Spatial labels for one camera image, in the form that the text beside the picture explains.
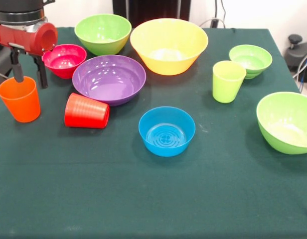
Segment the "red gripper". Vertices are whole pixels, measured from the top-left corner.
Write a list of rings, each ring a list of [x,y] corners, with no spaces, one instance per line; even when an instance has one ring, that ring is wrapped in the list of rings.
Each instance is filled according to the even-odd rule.
[[[23,71],[18,60],[21,49],[32,54],[34,63],[37,66],[37,78],[42,89],[48,87],[46,69],[42,61],[42,55],[46,51],[51,51],[57,43],[58,33],[55,26],[48,22],[43,22],[35,31],[15,29],[9,26],[0,25],[0,45],[14,47],[11,49],[10,60],[13,75],[18,83],[23,82]]]

